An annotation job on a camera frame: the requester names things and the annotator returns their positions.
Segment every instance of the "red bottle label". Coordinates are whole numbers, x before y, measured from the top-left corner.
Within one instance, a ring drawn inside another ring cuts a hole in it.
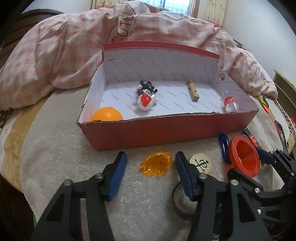
[[[258,143],[258,141],[256,140],[256,138],[253,136],[253,134],[249,135],[249,140],[250,140],[250,142],[253,143],[253,145],[255,145],[255,146],[261,148],[261,146],[259,145],[259,143]]]
[[[229,104],[230,102],[236,102],[235,98],[233,96],[228,96],[225,98],[223,104],[224,104],[224,107],[227,106],[227,104]]]

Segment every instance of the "red plastic piece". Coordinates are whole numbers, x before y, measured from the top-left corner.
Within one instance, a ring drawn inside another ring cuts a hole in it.
[[[235,136],[229,143],[229,156],[233,167],[255,177],[259,173],[259,156],[253,144],[243,136]]]
[[[269,108],[268,108],[265,104],[262,104],[262,107],[263,107],[263,109],[265,110],[265,112],[266,112],[267,114],[269,114]]]
[[[151,97],[149,95],[147,95],[146,93],[142,94],[141,96],[141,102],[143,104],[144,107],[146,107],[150,101],[151,101]]]
[[[293,125],[296,127],[296,122],[295,122],[295,120],[293,119],[293,117],[290,117],[290,118],[291,118],[291,120],[292,120]]]

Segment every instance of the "pink checkered blanket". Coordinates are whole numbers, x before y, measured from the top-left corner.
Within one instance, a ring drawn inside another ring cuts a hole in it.
[[[102,63],[102,43],[128,40],[172,42],[217,53],[218,66],[241,89],[277,98],[271,78],[227,32],[201,19],[130,1],[60,14],[35,25],[0,70],[0,110],[34,104],[54,88],[88,84]]]

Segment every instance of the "blue carabiner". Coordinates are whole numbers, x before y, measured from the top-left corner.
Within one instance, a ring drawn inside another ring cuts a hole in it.
[[[228,136],[225,135],[225,134],[219,134],[219,142],[220,142],[220,147],[221,147],[221,151],[222,151],[223,160],[227,164],[231,164],[229,151],[228,151],[228,145],[229,145]]]

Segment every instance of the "black and white toy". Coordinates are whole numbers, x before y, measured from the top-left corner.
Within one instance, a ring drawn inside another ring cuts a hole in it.
[[[157,101],[157,89],[148,80],[141,80],[136,88],[138,93],[138,106],[141,110],[149,110]]]

